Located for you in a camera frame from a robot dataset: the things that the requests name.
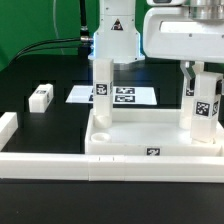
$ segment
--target paper sheet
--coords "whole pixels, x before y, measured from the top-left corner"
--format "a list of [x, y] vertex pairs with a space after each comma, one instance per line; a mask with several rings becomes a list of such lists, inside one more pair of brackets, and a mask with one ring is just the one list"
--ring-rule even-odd
[[[93, 86], [74, 86], [66, 103], [93, 103]], [[114, 104], [156, 105], [152, 87], [113, 87]]]

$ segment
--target white platform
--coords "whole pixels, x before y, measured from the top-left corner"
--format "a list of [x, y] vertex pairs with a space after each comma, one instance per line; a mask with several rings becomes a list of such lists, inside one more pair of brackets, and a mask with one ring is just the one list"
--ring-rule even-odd
[[[224, 130], [220, 124], [215, 144], [192, 144], [190, 131], [179, 128], [179, 117], [179, 110], [113, 109], [112, 126], [97, 129], [91, 111], [85, 139], [86, 154], [147, 155], [151, 148], [159, 149], [159, 156], [224, 156]], [[97, 133], [102, 142], [91, 140]], [[110, 137], [109, 142], [103, 141], [103, 134]]]

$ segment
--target black table surface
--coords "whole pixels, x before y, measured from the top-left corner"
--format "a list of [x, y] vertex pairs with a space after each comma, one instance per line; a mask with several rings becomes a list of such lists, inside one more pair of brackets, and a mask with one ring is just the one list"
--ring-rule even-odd
[[[223, 72], [207, 64], [206, 70]], [[39, 84], [54, 85], [44, 114], [29, 112]], [[154, 87], [158, 105], [180, 108], [179, 62], [147, 60], [116, 71], [114, 85]], [[84, 153], [91, 104], [67, 104], [74, 85], [92, 85], [88, 61], [77, 56], [30, 55], [0, 72], [0, 112], [17, 112], [19, 128], [4, 152]], [[224, 120], [223, 100], [220, 120]], [[223, 223], [224, 185], [215, 183], [0, 180], [0, 223]]]

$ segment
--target black cable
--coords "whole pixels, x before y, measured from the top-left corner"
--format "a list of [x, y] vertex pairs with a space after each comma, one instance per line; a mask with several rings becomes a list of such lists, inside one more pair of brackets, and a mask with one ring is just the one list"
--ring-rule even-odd
[[12, 63], [14, 63], [18, 58], [20, 58], [22, 55], [24, 54], [28, 54], [30, 52], [34, 52], [34, 51], [43, 51], [43, 50], [55, 50], [55, 49], [65, 49], [65, 48], [78, 48], [79, 46], [56, 46], [56, 47], [45, 47], [45, 48], [37, 48], [37, 49], [31, 49], [31, 50], [27, 50], [27, 51], [24, 51], [23, 53], [21, 53], [20, 55], [16, 56], [13, 58], [13, 61], [11, 61], [9, 63], [9, 65], [11, 65]]
[[89, 30], [87, 27], [87, 19], [86, 19], [86, 2], [85, 0], [79, 0], [80, 5], [80, 19], [81, 19], [81, 36], [89, 36]]
[[24, 52], [27, 52], [35, 47], [39, 47], [42, 45], [47, 45], [47, 44], [58, 44], [58, 43], [68, 43], [68, 42], [75, 42], [75, 41], [80, 41], [80, 37], [76, 37], [76, 38], [67, 38], [67, 39], [57, 39], [57, 40], [46, 40], [46, 41], [41, 41], [35, 44], [31, 44], [25, 48], [23, 48], [22, 50], [20, 50], [14, 57], [13, 59], [10, 61], [9, 65], [11, 65], [12, 63], [14, 63], [14, 61], [17, 60], [17, 58], [19, 58], [22, 54], [24, 54]]

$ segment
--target green backdrop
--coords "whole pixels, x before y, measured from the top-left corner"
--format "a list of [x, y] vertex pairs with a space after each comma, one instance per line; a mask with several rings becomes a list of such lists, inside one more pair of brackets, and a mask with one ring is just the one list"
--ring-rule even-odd
[[[88, 27], [93, 33], [99, 25], [99, 0], [86, 0], [86, 6]], [[148, 8], [146, 0], [136, 0], [136, 28], [141, 33]], [[79, 0], [57, 0], [57, 28], [60, 38], [79, 36]], [[56, 39], [53, 0], [0, 1], [0, 70], [20, 49], [48, 39]], [[75, 50], [64, 52], [76, 54]], [[44, 53], [61, 54], [61, 51]]]

